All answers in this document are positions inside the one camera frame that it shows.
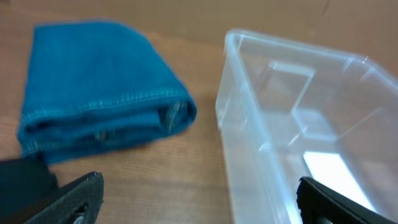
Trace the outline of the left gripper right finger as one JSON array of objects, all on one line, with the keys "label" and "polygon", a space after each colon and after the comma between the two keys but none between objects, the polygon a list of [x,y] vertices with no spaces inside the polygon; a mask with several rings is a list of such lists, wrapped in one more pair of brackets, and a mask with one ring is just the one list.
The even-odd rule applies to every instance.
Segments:
[{"label": "left gripper right finger", "polygon": [[311,177],[302,177],[297,206],[303,224],[396,224]]}]

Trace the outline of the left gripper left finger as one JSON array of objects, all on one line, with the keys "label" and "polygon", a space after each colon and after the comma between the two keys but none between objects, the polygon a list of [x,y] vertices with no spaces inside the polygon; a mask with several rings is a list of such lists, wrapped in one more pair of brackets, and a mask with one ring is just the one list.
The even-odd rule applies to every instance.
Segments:
[{"label": "left gripper left finger", "polygon": [[94,224],[104,197],[104,179],[90,172],[30,206],[24,223]]}]

